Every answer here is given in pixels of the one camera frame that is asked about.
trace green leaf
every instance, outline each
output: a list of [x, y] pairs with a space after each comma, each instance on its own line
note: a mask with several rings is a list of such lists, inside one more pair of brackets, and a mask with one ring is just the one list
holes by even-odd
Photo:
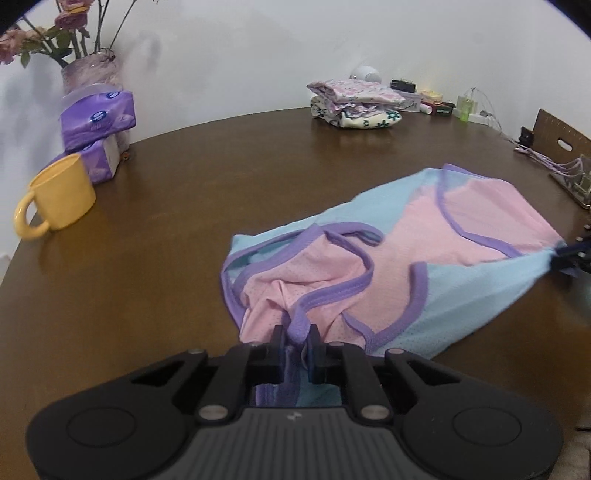
[[21, 51], [31, 51], [41, 48], [41, 44], [39, 42], [33, 40], [25, 40], [22, 42]]
[[55, 38], [59, 32], [60, 32], [60, 27], [58, 27], [57, 25], [54, 25], [53, 27], [51, 27], [49, 30], [47, 30], [45, 32], [45, 37], [46, 38]]
[[57, 48], [62, 50], [63, 48], [68, 48], [70, 46], [70, 42], [72, 38], [70, 37], [70, 33], [67, 30], [60, 30], [56, 37], [57, 41]]
[[27, 68], [27, 65], [29, 65], [29, 62], [31, 61], [31, 54], [29, 52], [24, 52], [21, 54], [21, 64], [23, 66], [23, 68]]

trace white speaker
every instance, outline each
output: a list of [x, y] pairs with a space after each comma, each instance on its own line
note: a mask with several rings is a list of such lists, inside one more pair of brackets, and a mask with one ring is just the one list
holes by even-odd
[[382, 77], [380, 76], [379, 72], [373, 67], [368, 67], [367, 65], [357, 67], [355, 70], [353, 70], [349, 78], [355, 80], [365, 80], [366, 82], [382, 82]]

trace white wall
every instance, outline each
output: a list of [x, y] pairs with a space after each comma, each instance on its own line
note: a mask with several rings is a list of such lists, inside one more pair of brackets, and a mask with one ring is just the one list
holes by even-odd
[[[560, 17], [542, 3], [137, 2], [116, 45], [124, 83], [135, 94], [138, 126], [132, 140], [219, 118], [305, 106], [306, 83], [346, 77], [360, 64], [375, 66], [385, 80], [413, 79], [451, 101], [476, 85], [490, 97], [505, 132], [515, 135], [524, 119], [535, 119], [539, 102], [537, 90], [526, 87], [535, 70], [537, 57], [531, 52], [539, 32], [524, 19], [535, 14], [552, 23]], [[112, 37], [127, 6], [113, 0], [103, 38]], [[30, 15], [37, 24], [54, 16], [53, 0]], [[570, 35], [576, 48], [585, 40]], [[18, 244], [11, 216], [27, 181], [60, 152], [55, 121], [60, 86], [59, 67], [47, 58], [34, 58], [26, 72], [17, 62], [0, 66], [0, 253], [12, 253]], [[581, 82], [578, 90], [585, 86]]]
[[591, 138], [591, 40], [551, 4], [535, 1], [533, 7], [520, 124], [533, 128], [543, 108]]

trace yellow mug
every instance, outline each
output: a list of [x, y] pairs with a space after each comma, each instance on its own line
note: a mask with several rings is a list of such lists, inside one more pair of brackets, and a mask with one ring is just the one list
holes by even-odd
[[[68, 155], [31, 180], [29, 191], [14, 210], [14, 229], [23, 240], [37, 238], [49, 229], [60, 230], [79, 220], [95, 200], [95, 190], [80, 155]], [[43, 219], [39, 226], [27, 223], [27, 208], [31, 202], [35, 202]]]

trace round pad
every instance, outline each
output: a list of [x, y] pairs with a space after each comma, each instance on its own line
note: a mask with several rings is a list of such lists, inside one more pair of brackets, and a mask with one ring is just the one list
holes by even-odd
[[519, 420], [506, 411], [490, 407], [458, 413], [453, 419], [453, 428], [465, 441], [487, 447], [507, 445], [521, 433]]
[[134, 434], [135, 417], [120, 408], [91, 408], [74, 415], [67, 431], [72, 440], [87, 447], [113, 446]]
[[27, 430], [41, 476], [128, 480], [158, 472], [187, 437], [182, 414], [158, 388], [115, 382], [41, 410]]
[[562, 447], [549, 412], [471, 381], [429, 388], [405, 415], [402, 436], [426, 470], [457, 480], [538, 478]]

